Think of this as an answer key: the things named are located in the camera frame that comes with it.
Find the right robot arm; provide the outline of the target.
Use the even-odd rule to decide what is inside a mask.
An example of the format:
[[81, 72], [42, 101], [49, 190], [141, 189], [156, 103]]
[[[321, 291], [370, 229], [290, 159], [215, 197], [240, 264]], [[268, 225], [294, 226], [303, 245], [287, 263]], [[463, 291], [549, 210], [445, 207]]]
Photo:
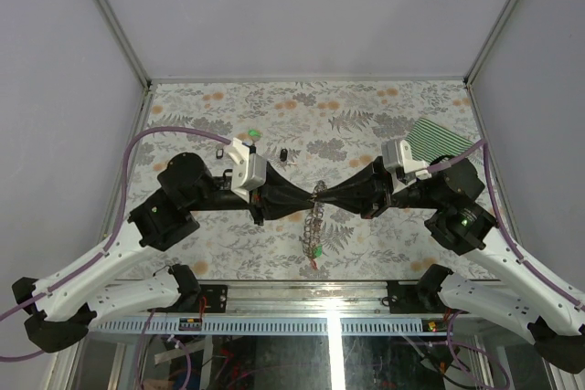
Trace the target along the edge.
[[432, 266], [420, 279], [418, 304], [467, 311], [514, 332], [550, 364], [570, 374], [584, 370], [584, 293], [519, 246], [501, 220], [476, 199], [485, 189], [466, 159], [426, 169], [382, 159], [317, 195], [364, 219], [389, 208], [431, 209], [424, 226], [442, 247], [486, 269], [515, 294], [475, 287], [452, 270]]

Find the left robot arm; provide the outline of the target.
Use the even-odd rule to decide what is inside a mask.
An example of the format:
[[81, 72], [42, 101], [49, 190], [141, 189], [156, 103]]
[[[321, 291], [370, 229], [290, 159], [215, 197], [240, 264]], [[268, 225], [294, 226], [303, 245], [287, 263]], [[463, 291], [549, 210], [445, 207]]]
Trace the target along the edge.
[[288, 182], [257, 154], [250, 159], [254, 181], [237, 195], [229, 186], [239, 177], [238, 170], [214, 176], [197, 154], [178, 154], [158, 175], [159, 188], [99, 245], [49, 277], [17, 280], [12, 291], [28, 315], [24, 326], [29, 341], [43, 353], [55, 353], [121, 316], [196, 310], [201, 288], [187, 265], [175, 264], [124, 285], [112, 283], [124, 271], [195, 233], [196, 211], [247, 210], [260, 225], [313, 208], [310, 193]]

